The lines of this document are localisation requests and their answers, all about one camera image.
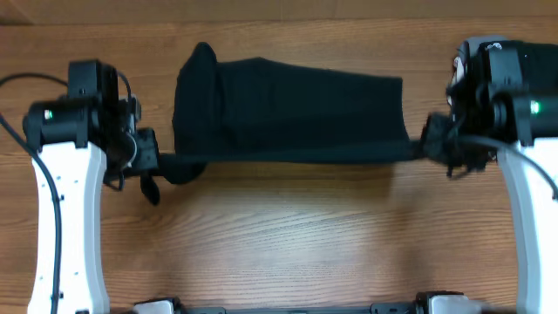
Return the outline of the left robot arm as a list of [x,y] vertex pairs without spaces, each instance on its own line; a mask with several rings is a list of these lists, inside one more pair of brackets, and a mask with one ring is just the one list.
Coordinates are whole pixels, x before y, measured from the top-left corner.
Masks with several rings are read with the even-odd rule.
[[37,267],[29,313],[108,313],[100,245],[101,190],[127,177],[151,185],[158,145],[139,128],[140,103],[119,95],[126,77],[99,60],[74,61],[67,92],[24,117],[38,191]]

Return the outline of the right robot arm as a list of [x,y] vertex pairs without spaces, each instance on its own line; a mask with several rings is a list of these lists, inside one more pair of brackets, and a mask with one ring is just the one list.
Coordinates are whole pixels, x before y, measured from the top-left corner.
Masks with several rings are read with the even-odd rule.
[[515,312],[557,311],[557,47],[469,38],[446,88],[451,112],[432,113],[417,154],[467,173],[497,162],[512,209],[518,261]]

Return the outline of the black t-shirt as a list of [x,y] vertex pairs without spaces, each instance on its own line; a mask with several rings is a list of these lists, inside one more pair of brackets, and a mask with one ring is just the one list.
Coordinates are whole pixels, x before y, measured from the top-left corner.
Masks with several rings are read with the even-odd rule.
[[221,62],[199,43],[177,78],[174,151],[160,156],[159,173],[185,184],[213,162],[412,160],[402,84],[265,58]]

